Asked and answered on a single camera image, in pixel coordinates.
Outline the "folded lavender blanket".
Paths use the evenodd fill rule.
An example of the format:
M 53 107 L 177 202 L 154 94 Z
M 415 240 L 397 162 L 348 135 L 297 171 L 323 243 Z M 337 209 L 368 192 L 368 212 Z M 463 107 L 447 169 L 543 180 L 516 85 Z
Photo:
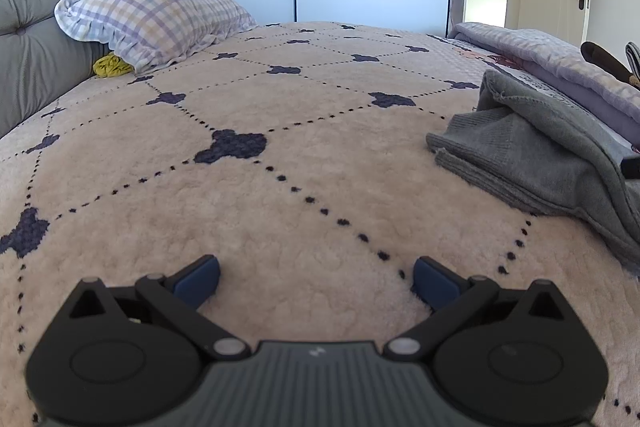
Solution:
M 639 143 L 639 79 L 621 82 L 585 61 L 573 46 L 537 29 L 460 23 L 452 36 L 495 51 L 598 117 L 628 142 Z

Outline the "plaid purple pillow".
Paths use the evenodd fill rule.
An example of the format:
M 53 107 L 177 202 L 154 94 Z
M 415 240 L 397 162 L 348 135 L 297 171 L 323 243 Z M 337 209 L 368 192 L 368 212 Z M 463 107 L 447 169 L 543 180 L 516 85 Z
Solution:
M 138 74 L 257 26 L 234 0 L 60 0 L 54 18 L 67 37 L 104 44 Z

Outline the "yellow crumpled cloth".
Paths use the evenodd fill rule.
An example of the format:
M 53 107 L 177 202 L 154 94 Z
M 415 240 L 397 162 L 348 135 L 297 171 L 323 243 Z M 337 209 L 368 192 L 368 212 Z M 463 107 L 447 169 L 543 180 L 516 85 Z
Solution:
M 100 78 L 114 78 L 130 74 L 134 71 L 134 66 L 110 52 L 96 60 L 92 65 L 92 70 L 94 75 Z

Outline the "grey padded headboard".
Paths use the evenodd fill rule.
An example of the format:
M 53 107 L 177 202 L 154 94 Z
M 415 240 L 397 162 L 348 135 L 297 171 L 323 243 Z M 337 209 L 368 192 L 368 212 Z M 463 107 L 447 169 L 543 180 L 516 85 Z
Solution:
M 64 34 L 54 17 L 59 1 L 1 0 L 3 135 L 92 76 L 94 62 L 108 52 Z

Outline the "pink quilted bedspread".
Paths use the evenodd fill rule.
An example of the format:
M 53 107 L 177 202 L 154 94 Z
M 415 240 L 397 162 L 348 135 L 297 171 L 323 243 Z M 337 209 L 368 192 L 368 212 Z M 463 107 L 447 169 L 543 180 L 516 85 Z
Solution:
M 440 168 L 496 51 L 338 23 L 259 27 L 176 66 L 90 79 L 1 141 L 1 421 L 38 421 L 32 348 L 78 280 L 201 255 L 203 308 L 247 341 L 382 343 L 426 317 L 427 255 L 508 287 L 552 280 L 608 362 L 600 426 L 639 421 L 639 281 L 584 222 L 521 212 Z

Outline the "striped folded fabric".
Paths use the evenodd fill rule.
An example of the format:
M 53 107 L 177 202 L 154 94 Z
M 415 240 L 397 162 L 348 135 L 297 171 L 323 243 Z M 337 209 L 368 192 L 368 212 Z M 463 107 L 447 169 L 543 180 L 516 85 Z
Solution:
M 625 53 L 632 75 L 640 79 L 640 48 L 634 42 L 628 42 Z

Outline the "grey knit cat sweater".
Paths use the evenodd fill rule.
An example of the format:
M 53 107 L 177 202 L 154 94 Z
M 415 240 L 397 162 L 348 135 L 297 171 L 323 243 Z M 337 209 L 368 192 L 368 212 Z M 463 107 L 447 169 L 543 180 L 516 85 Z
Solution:
M 584 110 L 488 70 L 476 109 L 426 144 L 439 166 L 512 207 L 585 221 L 638 272 L 639 179 L 620 172 L 638 155 Z

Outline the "dark brown curved object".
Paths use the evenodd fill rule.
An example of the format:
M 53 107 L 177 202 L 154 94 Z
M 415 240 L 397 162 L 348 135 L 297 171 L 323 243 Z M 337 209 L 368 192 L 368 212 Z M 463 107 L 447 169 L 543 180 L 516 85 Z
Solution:
M 580 45 L 580 53 L 586 62 L 600 67 L 600 69 L 603 69 L 621 82 L 631 84 L 631 80 L 637 79 L 614 55 L 608 53 L 606 49 L 603 49 L 597 43 L 591 41 L 583 42 Z

